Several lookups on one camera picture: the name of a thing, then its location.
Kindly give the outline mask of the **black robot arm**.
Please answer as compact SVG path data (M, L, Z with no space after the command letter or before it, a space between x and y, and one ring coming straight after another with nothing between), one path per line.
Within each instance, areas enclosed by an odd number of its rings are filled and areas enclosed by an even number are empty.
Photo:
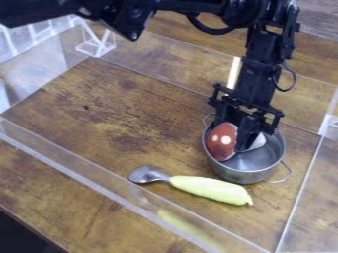
M226 96L209 99L216 109L213 124L228 122L237 127L235 150L244 151L260 133L275 132L281 117L271 99L284 90L279 78L299 30L299 8L292 0L0 0L0 25L7 28L76 15L132 42L161 13L184 17L212 36L247 31L247 52L235 88L217 85L213 92Z

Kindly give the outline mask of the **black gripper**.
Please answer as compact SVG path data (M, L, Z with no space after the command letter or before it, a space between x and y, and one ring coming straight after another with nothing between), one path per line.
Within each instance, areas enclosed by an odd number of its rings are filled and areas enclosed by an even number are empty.
M213 126L229 123L237 127L236 152L247 152L263 147L267 139L261 134L273 134L283 112L271 106L271 100L280 77L281 68L241 59L241 68L235 88L216 83L208 98L214 109Z

